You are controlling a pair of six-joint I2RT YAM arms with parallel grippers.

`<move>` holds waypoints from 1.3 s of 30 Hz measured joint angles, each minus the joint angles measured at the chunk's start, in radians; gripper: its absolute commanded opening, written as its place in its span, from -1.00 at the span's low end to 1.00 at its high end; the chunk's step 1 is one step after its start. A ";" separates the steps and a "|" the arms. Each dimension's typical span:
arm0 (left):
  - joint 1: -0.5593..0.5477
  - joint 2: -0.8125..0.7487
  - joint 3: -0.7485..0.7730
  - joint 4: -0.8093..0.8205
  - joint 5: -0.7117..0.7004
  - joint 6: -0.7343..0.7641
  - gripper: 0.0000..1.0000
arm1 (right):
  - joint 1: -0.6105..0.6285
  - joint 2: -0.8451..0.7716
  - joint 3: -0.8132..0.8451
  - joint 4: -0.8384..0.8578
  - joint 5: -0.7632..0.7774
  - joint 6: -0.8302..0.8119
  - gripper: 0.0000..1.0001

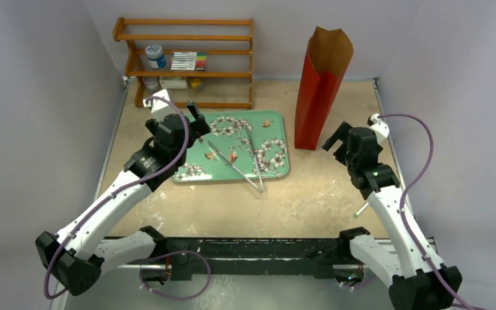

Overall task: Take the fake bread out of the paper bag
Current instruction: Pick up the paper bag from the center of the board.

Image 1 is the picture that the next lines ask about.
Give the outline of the green floral tray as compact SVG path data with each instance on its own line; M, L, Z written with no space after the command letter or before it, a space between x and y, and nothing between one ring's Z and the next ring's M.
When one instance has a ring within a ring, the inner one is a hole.
M284 121L274 110L204 112L210 133L187 150L176 183L280 178L289 172Z

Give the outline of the red paper bag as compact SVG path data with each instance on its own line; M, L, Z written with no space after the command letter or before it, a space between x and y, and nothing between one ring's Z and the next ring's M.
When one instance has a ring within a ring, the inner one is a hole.
M341 28L315 28L307 44L298 89L294 120L295 148L317 148L353 54L353 44Z

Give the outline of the metal tongs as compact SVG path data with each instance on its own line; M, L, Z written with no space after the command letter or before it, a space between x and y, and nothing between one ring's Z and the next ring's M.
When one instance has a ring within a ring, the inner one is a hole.
M209 138L209 153L220 163L212 168L212 175L220 181L244 180L258 193L264 193L262 173L258 167L253 137L248 126L234 129L234 139L223 141L221 138Z

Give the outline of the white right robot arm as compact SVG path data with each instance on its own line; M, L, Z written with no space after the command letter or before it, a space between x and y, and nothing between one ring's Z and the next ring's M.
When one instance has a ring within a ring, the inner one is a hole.
M322 147L329 150L341 142L333 155L377 214L395 250L390 253L359 227L340 232L336 253L343 262L364 263L386 285L395 309L447 309L454 303L462 275L457 267L446 266L425 239L395 172L379 162L380 142L387 134L381 121L370 127L343 122Z

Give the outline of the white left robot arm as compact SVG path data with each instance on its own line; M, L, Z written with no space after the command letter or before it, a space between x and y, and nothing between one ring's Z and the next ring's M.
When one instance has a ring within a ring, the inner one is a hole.
M178 171L185 163L187 149L211 131L193 101L187 103L192 121L163 97L152 96L148 101L164 103L172 113L157 112L146 122L152 136L90 207L57 233L45 231L36 238L36 248L46 269L43 294L47 299L60 296L50 293L51 278L64 291L78 296L88 291L101 275L121 265L144 259L159 264L168 262L171 256L188 253L186 249L170 250L167 238L151 226L124 238L104 241L122 217Z

